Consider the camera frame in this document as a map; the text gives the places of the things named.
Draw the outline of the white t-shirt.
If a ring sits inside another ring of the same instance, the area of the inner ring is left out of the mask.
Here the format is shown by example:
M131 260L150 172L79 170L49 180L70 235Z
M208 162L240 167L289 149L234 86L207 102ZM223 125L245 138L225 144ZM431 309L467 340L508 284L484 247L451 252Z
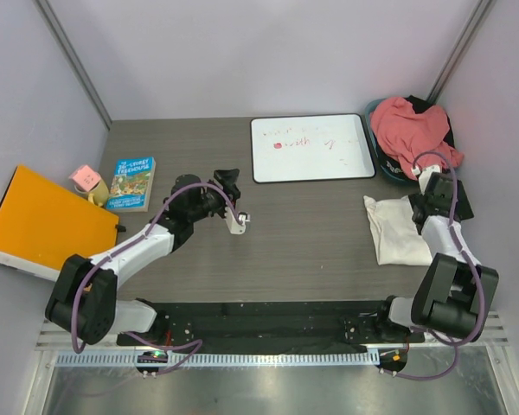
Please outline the white t-shirt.
M432 255L412 221L406 196L377 201L363 196L378 265L429 266Z

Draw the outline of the blue treehouse book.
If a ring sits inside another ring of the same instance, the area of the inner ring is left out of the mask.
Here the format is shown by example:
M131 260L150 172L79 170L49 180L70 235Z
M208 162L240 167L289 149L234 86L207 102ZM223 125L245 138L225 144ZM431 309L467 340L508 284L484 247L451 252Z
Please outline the blue treehouse book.
M111 212L147 212L156 161L152 156L117 161L106 209Z

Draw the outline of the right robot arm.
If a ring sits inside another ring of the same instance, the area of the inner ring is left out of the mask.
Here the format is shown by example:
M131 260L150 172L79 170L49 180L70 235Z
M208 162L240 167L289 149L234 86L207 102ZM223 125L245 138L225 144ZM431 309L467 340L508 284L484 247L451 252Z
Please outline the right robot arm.
M432 263L414 297L390 296L373 329L385 342L415 328L440 333L446 344L464 345L482 334L499 281L468 248L461 222L474 217L463 183L452 174L423 171L420 192L410 195L412 221L428 244Z

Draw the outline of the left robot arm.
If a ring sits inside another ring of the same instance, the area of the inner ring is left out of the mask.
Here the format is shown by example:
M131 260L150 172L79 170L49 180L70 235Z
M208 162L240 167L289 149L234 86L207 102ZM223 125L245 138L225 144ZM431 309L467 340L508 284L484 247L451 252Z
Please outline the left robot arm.
M66 259L45 317L71 335L75 353L110 334L135 334L150 345L163 341L168 326L164 313L146 300L121 301L118 291L147 265L182 247L200 220L218 215L230 233L243 234L248 215L236 209L239 175L238 169L218 169L208 182L191 174L178 176L160 211L139 232L92 257Z

